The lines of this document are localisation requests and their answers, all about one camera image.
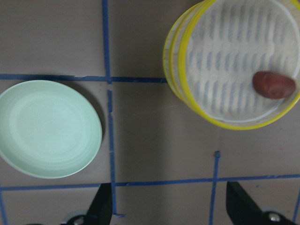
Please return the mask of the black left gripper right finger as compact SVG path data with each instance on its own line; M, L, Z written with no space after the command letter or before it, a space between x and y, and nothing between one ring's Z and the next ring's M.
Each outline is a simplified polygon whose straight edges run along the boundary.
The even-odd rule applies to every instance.
M233 225L293 225L275 211L263 211L236 181L226 184L226 212Z

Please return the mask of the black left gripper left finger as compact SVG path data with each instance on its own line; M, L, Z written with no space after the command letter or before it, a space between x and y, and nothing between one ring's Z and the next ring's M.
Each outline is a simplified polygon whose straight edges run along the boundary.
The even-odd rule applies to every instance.
M88 211L70 218L66 225L109 225L113 214L111 183L100 185Z

